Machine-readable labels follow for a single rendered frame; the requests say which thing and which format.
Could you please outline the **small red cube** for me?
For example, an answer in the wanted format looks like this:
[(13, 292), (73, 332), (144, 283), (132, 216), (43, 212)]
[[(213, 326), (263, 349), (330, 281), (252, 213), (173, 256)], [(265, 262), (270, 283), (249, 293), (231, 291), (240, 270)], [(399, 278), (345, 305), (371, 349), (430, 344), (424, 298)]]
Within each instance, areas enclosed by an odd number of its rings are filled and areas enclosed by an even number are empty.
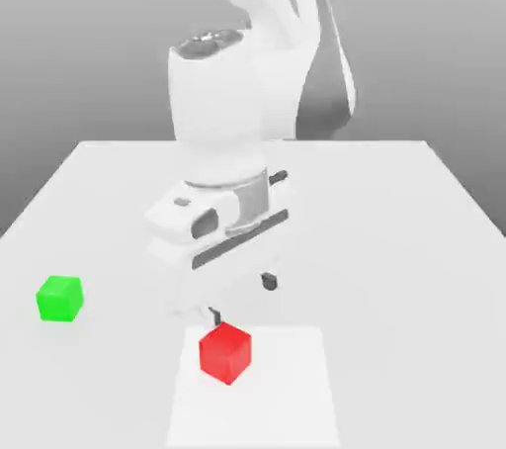
[(222, 322), (200, 339), (199, 359), (203, 372), (230, 386), (251, 364), (251, 334)]

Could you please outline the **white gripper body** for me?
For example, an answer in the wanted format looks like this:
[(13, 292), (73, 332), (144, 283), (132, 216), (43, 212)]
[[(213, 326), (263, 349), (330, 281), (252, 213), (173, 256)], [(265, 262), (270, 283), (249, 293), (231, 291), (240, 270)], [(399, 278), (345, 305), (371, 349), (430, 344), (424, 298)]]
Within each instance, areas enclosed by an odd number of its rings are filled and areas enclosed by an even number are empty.
[(206, 244), (150, 238), (147, 252), (167, 281), (168, 310), (185, 313), (210, 305), (235, 281), (268, 272), (282, 255), (289, 233), (290, 211), (277, 208), (255, 228), (234, 237), (220, 233)]

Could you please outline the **small green cube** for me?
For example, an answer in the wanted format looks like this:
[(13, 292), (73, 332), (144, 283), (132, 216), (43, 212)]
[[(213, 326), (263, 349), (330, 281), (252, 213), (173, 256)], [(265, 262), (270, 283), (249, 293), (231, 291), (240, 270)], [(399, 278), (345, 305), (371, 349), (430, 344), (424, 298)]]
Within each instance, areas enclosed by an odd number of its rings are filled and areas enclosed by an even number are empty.
[(51, 275), (37, 291), (36, 300), (42, 320), (72, 322), (84, 304), (81, 279)]

